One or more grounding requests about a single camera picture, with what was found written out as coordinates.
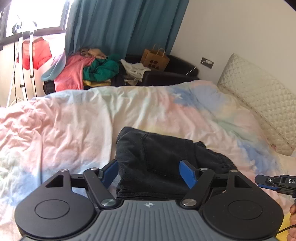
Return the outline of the person's hand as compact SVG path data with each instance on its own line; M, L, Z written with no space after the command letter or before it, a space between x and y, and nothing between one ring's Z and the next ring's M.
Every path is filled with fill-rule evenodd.
M296 206L293 204L290 207L290 225L295 225L296 224ZM295 227L290 228L288 230L288 235L287 235L287 241L296 241L296 229Z

